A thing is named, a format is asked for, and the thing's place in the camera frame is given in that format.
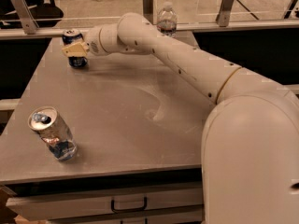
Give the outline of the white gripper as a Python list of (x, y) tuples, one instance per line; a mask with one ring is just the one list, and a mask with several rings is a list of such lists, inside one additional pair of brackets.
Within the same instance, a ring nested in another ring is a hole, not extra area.
[(125, 45), (118, 38), (116, 23), (93, 27), (85, 35), (85, 42), (66, 45), (62, 52), (66, 57), (86, 57), (88, 51), (95, 56), (106, 56), (125, 50)]

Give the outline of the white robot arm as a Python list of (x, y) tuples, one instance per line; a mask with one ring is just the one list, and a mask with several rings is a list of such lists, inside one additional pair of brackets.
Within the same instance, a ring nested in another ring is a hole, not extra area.
[(289, 88), (123, 15), (63, 47), (67, 57), (152, 54), (214, 109), (201, 141), (205, 224), (299, 224), (299, 102)]

